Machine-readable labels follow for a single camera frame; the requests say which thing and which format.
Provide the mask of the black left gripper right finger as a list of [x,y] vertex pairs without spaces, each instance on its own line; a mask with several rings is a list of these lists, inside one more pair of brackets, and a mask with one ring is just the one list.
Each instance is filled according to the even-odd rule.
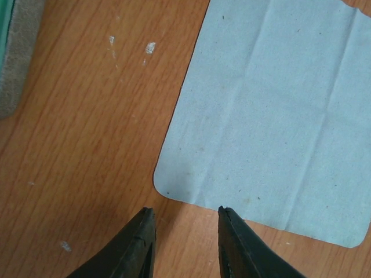
[[272,251],[229,207],[218,209],[218,247],[221,277],[303,277]]

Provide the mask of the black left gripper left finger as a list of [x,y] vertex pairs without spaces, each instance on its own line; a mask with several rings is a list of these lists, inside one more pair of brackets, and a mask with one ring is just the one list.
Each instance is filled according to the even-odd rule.
[[155,245],[154,210],[144,207],[68,277],[153,277]]

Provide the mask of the light blue cleaning cloth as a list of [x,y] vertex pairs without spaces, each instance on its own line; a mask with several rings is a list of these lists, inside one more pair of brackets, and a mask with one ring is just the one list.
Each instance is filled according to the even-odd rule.
[[210,1],[154,186],[360,245],[370,223],[370,17],[343,1]]

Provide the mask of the grey glasses case green lining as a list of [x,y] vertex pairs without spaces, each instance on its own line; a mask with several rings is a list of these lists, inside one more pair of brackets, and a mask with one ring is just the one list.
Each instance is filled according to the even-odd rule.
[[45,1],[1,1],[1,119],[19,105],[44,7]]

